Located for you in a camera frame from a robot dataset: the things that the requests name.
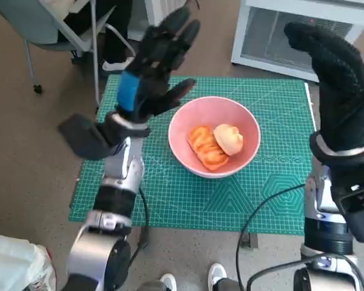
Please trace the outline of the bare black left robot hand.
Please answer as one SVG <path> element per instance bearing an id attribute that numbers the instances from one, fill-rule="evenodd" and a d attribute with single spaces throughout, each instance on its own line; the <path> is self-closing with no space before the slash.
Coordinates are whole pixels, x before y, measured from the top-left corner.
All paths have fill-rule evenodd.
<path id="1" fill-rule="evenodd" d="M 145 31 L 136 57 L 121 74 L 116 110 L 124 119 L 145 123 L 177 107 L 195 85 L 191 78 L 172 88 L 169 84 L 200 30 L 199 20 L 189 17 L 189 8 L 183 6 Z"/>

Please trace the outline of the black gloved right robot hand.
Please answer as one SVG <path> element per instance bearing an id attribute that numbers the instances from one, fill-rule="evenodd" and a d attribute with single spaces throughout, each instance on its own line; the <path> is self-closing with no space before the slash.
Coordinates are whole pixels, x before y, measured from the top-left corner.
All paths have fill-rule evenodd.
<path id="1" fill-rule="evenodd" d="M 364 146 L 364 62 L 360 52 L 327 28 L 289 22 L 289 45 L 307 53 L 319 80 L 320 134 L 334 152 Z"/>

